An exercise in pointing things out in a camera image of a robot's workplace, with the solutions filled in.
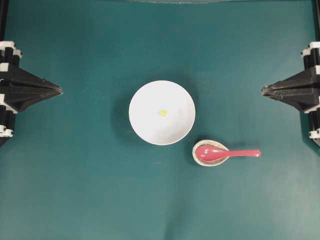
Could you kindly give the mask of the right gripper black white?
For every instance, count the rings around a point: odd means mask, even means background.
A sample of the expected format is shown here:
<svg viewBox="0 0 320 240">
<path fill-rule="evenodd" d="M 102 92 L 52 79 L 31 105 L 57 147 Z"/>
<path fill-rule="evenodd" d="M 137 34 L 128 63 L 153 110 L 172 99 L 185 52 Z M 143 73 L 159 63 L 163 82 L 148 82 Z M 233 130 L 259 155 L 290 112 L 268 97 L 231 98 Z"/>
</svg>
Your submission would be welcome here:
<svg viewBox="0 0 320 240">
<path fill-rule="evenodd" d="M 309 138 L 320 146 L 320 42 L 301 52 L 305 70 L 264 86 L 262 95 L 280 101 L 308 116 Z"/>
</svg>

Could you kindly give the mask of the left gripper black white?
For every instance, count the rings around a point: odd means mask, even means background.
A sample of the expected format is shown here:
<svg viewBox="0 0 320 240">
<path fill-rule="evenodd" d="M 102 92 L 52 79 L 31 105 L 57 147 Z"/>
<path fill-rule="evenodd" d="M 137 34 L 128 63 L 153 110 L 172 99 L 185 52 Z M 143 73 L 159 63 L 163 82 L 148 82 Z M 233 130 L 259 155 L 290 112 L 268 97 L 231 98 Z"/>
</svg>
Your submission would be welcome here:
<svg viewBox="0 0 320 240">
<path fill-rule="evenodd" d="M 14 136 L 17 111 L 61 95 L 60 86 L 21 68 L 22 52 L 13 41 L 0 42 L 0 146 Z M 19 86 L 9 87 L 10 83 Z"/>
</svg>

